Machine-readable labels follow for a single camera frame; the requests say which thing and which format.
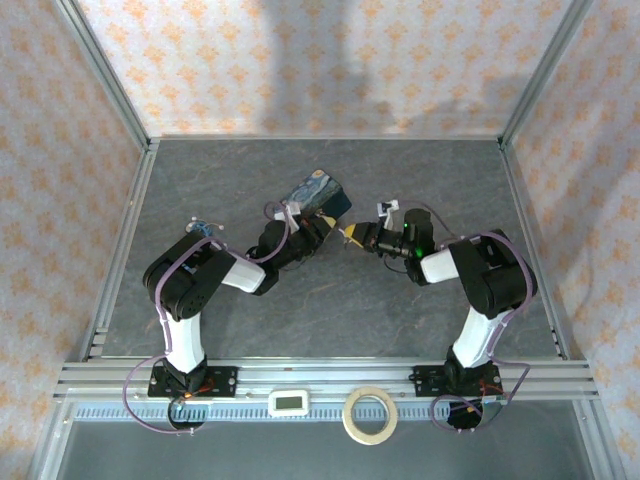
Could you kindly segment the Starry Night print box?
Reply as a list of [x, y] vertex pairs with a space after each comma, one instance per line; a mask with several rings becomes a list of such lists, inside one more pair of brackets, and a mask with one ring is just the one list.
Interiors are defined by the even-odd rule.
[[284, 205], [297, 204], [303, 216], [317, 214], [334, 219], [339, 219], [352, 207], [342, 185], [322, 169], [307, 176], [280, 202]]

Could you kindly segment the small blue keyring bundle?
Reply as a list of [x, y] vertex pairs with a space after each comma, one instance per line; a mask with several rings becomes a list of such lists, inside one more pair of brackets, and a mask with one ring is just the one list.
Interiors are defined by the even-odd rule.
[[224, 229], [225, 226], [223, 224], [208, 222], [197, 217], [192, 217], [185, 227], [187, 233], [199, 232], [204, 236], [214, 236]]

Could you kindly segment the white digital timer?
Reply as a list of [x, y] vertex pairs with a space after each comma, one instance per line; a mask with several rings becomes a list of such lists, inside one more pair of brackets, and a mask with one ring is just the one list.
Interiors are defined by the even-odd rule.
[[272, 417], [303, 417], [310, 411], [310, 395], [305, 389], [275, 390], [268, 396]]

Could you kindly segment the roll of masking tape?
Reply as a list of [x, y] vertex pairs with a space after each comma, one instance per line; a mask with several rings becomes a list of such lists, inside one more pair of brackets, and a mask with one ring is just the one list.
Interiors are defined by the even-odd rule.
[[[383, 428], [368, 434], [359, 429], [353, 418], [355, 405], [364, 398], [370, 398], [380, 403], [386, 412], [386, 422]], [[342, 411], [342, 424], [349, 437], [365, 446], [382, 444], [391, 438], [398, 424], [398, 410], [391, 396], [383, 389], [374, 386], [363, 386], [353, 390], [346, 398]]]

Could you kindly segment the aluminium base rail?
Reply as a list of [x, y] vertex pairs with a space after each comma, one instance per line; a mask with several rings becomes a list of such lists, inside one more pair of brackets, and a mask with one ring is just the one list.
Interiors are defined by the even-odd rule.
[[[116, 401], [131, 379], [128, 392], [144, 401], [151, 367], [134, 367], [136, 358], [93, 358], [63, 365], [54, 387], [56, 399]], [[238, 368], [236, 400], [261, 401], [275, 390], [305, 389], [314, 401], [341, 401], [355, 389], [374, 386], [396, 401], [414, 402], [409, 380], [413, 367], [438, 365], [419, 358], [240, 358], [211, 360], [212, 366]], [[594, 400], [599, 397], [594, 375], [584, 360], [509, 360], [498, 367], [504, 394], [517, 400]]]

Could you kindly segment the aluminium side rail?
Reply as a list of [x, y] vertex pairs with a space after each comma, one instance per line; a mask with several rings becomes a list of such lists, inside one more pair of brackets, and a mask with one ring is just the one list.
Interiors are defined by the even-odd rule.
[[80, 362], [85, 362], [89, 359], [94, 337], [98, 331], [107, 329], [111, 321], [158, 147], [159, 140], [152, 139], [143, 148], [140, 155], [124, 203], [124, 209], [108, 268], [105, 272], [94, 310], [79, 350], [78, 360]]
[[541, 246], [539, 240], [540, 229], [533, 211], [533, 203], [517, 160], [516, 151], [511, 143], [502, 142], [499, 147], [527, 245], [531, 267], [537, 278], [538, 297], [544, 306], [555, 350], [561, 360], [569, 360], [571, 358], [570, 346], [567, 344], [564, 326], [558, 317], [557, 308], [542, 265], [542, 256], [539, 252], [539, 247]]

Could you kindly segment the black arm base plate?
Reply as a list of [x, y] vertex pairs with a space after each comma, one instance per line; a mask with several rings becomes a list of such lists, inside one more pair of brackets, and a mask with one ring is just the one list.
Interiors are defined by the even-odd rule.
[[499, 369], [491, 362], [475, 368], [460, 368], [453, 363], [417, 365], [409, 380], [417, 397], [480, 397], [504, 392]]
[[232, 366], [207, 366], [197, 373], [195, 380], [183, 384], [164, 366], [154, 366], [147, 396], [150, 398], [234, 398], [237, 388], [238, 368]]

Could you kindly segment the aluminium frame post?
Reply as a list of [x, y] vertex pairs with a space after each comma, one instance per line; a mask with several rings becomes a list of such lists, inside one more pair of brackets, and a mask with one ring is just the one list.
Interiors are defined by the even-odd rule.
[[577, 29], [588, 13], [594, 0], [571, 0], [555, 33], [547, 45], [540, 61], [516, 106], [509, 117], [503, 132], [497, 137], [499, 149], [505, 151], [518, 131], [524, 125], [529, 113], [539, 99], [551, 74], [561, 60]]
[[150, 136], [82, 10], [79, 0], [52, 1], [68, 25], [90, 69], [115, 108], [126, 131], [136, 146], [141, 151], [146, 151], [149, 147]]

